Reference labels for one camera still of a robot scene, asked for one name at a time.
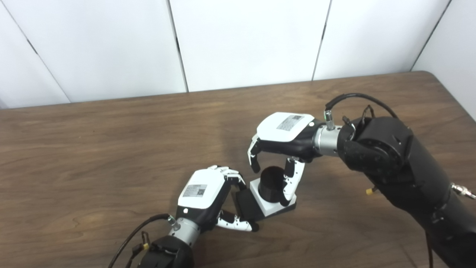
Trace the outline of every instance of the white base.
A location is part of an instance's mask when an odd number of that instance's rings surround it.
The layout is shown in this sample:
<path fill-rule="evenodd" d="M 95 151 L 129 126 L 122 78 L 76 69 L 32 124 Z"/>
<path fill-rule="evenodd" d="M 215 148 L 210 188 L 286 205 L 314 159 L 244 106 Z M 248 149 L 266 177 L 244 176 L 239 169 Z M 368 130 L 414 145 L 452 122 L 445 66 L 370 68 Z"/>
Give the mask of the white base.
<path fill-rule="evenodd" d="M 279 202 L 278 203 L 270 203 L 259 195 L 258 192 L 258 185 L 259 185 L 260 178 L 251 181 L 249 183 L 249 188 L 251 189 L 251 193 L 256 199 L 256 202 L 258 203 L 259 207 L 261 208 L 261 211 L 263 212 L 265 217 L 268 217 L 269 215 L 278 212 L 279 210 L 286 208 L 286 206 L 282 206 Z M 290 205 L 293 205 L 296 203 L 296 195 L 293 195 L 293 198 L 291 199 L 291 202 L 289 203 Z"/>

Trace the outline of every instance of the white wall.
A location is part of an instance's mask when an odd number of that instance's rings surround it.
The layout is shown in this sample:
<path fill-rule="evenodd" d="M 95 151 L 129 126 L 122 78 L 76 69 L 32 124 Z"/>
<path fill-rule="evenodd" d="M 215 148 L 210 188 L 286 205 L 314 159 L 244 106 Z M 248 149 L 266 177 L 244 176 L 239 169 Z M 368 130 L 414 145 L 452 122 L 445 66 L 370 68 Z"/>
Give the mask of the white wall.
<path fill-rule="evenodd" d="M 329 0 L 171 0 L 190 91 L 310 81 Z"/>
<path fill-rule="evenodd" d="M 72 102 L 185 92 L 164 0 L 3 0 Z"/>
<path fill-rule="evenodd" d="M 0 2 L 0 108 L 69 103 Z"/>
<path fill-rule="evenodd" d="M 405 72 L 448 0 L 0 2 L 1 108 Z"/>
<path fill-rule="evenodd" d="M 414 71 L 429 71 L 476 120 L 476 1 L 453 0 Z"/>
<path fill-rule="evenodd" d="M 449 0 L 332 0 L 314 80 L 407 72 Z"/>

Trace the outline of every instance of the robotic arm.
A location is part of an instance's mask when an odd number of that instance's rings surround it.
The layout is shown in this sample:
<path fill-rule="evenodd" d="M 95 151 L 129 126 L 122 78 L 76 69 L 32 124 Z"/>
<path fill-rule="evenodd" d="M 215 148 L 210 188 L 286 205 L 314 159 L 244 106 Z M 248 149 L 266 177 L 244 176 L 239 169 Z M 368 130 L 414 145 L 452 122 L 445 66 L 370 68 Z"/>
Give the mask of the robotic arm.
<path fill-rule="evenodd" d="M 349 97 L 375 102 L 391 117 L 375 117 L 369 105 L 360 118 L 351 121 L 344 116 L 345 124 L 336 126 L 332 107 Z M 344 94 L 326 105 L 324 118 L 325 122 L 309 114 L 270 115 L 258 126 L 248 150 L 253 171 L 260 171 L 260 152 L 291 156 L 281 178 L 283 196 L 289 200 L 305 163 L 323 155 L 339 157 L 349 169 L 362 172 L 394 206 L 407 211 L 449 267 L 476 267 L 476 218 L 456 195 L 476 196 L 450 183 L 436 160 L 387 105 L 368 95 Z"/>
<path fill-rule="evenodd" d="M 132 256 L 126 268 L 130 267 L 133 258 L 143 250 L 146 253 L 138 268 L 191 268 L 194 266 L 192 247 L 203 232 L 212 230 L 215 226 L 239 231 L 258 231 L 259 226 L 256 223 L 245 221 L 234 213 L 221 209 L 232 185 L 240 190 L 246 189 L 239 172 L 227 166 L 213 165 L 195 171 L 178 198 L 177 220 L 168 214 L 151 217 L 126 239 L 109 268 L 112 268 L 129 240 L 147 223 L 156 219 L 168 220 L 172 225 L 169 234 L 150 242 L 148 234 L 142 232 L 142 243 L 132 249 Z"/>

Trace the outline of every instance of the cable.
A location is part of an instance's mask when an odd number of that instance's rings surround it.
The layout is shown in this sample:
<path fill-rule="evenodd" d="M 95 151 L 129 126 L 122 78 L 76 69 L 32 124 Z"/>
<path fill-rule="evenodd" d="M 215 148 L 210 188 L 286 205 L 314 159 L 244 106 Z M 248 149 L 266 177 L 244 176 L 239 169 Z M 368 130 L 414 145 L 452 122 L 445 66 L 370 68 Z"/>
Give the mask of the cable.
<path fill-rule="evenodd" d="M 385 103 L 379 101 L 378 99 L 376 99 L 374 97 L 371 97 L 369 95 L 362 94 L 362 93 L 347 93 L 347 94 L 339 95 L 339 96 L 335 97 L 334 99 L 332 99 L 330 102 L 328 102 L 326 104 L 326 111 L 331 110 L 332 107 L 334 107 L 334 105 L 336 105 L 337 103 L 339 103 L 339 102 L 341 102 L 341 101 L 343 101 L 347 98 L 353 98 L 353 97 L 364 98 L 364 99 L 367 99 L 369 101 L 375 102 L 380 107 L 384 108 L 392 117 L 398 118 L 397 114 L 388 105 L 386 105 Z"/>
<path fill-rule="evenodd" d="M 114 263 L 116 262 L 116 260 L 118 259 L 119 255 L 121 254 L 121 252 L 124 250 L 124 248 L 127 246 L 127 243 L 129 243 L 129 241 L 134 237 L 134 235 L 139 232 L 144 226 L 146 226 L 147 224 L 153 222 L 153 221 L 156 221 L 156 220 L 166 220 L 170 217 L 169 214 L 165 213 L 165 214 L 157 214 L 155 216 L 152 216 L 150 218 L 148 218 L 146 221 L 144 221 L 143 223 L 141 223 L 139 226 L 137 226 L 137 228 L 132 231 L 132 233 L 126 238 L 126 240 L 122 243 L 122 245 L 120 245 L 118 251 L 116 252 L 116 254 L 114 255 L 114 257 L 112 258 L 111 262 L 109 263 L 109 266 L 108 268 L 112 268 L 114 266 Z"/>
<path fill-rule="evenodd" d="M 426 237 L 426 247 L 428 248 L 428 262 L 429 262 L 428 267 L 433 268 L 433 251 L 431 249 L 430 240 L 429 240 L 427 232 L 425 232 L 425 237 Z"/>

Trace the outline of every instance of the qr code label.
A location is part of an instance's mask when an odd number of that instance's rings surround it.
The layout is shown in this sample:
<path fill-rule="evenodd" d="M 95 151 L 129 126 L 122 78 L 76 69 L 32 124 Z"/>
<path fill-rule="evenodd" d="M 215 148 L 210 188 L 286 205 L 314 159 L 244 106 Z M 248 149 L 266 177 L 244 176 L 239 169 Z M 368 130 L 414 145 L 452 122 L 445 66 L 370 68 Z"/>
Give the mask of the qr code label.
<path fill-rule="evenodd" d="M 206 188 L 206 184 L 191 184 L 185 189 L 183 197 L 203 197 Z"/>
<path fill-rule="evenodd" d="M 291 129 L 301 120 L 304 116 L 302 115 L 290 115 L 288 116 L 277 129 L 291 131 Z"/>

